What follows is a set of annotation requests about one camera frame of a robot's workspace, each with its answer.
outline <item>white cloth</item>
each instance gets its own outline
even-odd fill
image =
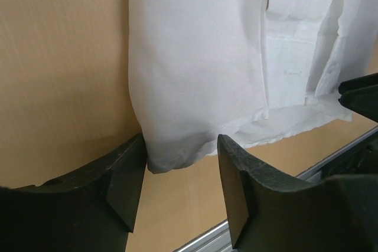
[[[349,119],[324,75],[331,53],[345,52],[323,41],[327,31],[328,42],[340,37],[344,1],[269,0],[265,11],[267,0],[130,0],[129,87],[149,169],[190,166],[216,150],[221,133],[247,147]],[[366,25],[378,17],[357,13],[358,1],[376,0],[348,8],[370,52]],[[340,76],[363,73],[369,55],[354,59],[363,62]]]

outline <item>silver metal edge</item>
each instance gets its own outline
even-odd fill
[[[366,132],[365,134],[361,135],[356,140],[350,142],[348,145],[345,145],[344,147],[340,148],[338,151],[332,153],[330,156],[326,157],[325,159],[318,162],[314,166],[310,167],[306,171],[303,171],[296,177],[301,178],[303,180],[308,180],[310,182],[316,181],[318,178],[320,178],[320,175],[321,175],[320,170],[325,164],[329,163],[330,161],[333,161],[342,153],[345,153],[347,150],[351,149],[353,146],[360,143],[362,140],[366,139],[372,134],[375,134],[376,132],[378,132],[378,126]],[[211,246],[211,244],[214,244],[216,241],[219,241],[220,239],[224,241],[226,238],[228,239],[228,241],[220,245],[222,246],[221,249],[209,250],[209,249],[212,249],[213,247]],[[182,246],[181,248],[175,250],[174,252],[231,252],[231,251],[236,251],[236,250],[232,250],[231,236],[230,236],[230,231],[229,231],[229,222],[225,220],[225,221],[222,221],[217,226],[213,227],[212,229],[206,231],[204,234],[200,235],[199,237],[191,240],[189,243]]]

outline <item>black plastic part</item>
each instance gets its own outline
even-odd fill
[[[338,91],[342,106],[378,122],[378,73],[345,81]]]
[[[0,251],[124,252],[146,159],[138,135],[42,186],[0,188]]]
[[[336,175],[311,184],[218,138],[230,234],[239,252],[378,249],[378,176]]]

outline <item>folded white shirt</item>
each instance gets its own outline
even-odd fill
[[[366,35],[364,52],[337,79],[363,74],[374,42],[366,26],[376,36],[376,8],[367,16],[357,2],[349,22],[358,19],[359,39]],[[269,0],[265,11],[267,0],[130,0],[129,87],[149,169],[190,166],[214,153],[221,133],[247,147],[349,119],[337,82],[324,75],[331,53],[345,52],[328,48],[340,38],[334,20],[345,3]]]

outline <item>wooden surface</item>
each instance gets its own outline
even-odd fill
[[[42,184],[140,131],[127,88],[127,6],[1,0],[0,185]],[[250,151],[296,175],[374,125],[356,116]],[[147,172],[127,251],[173,251],[225,218],[216,157]]]

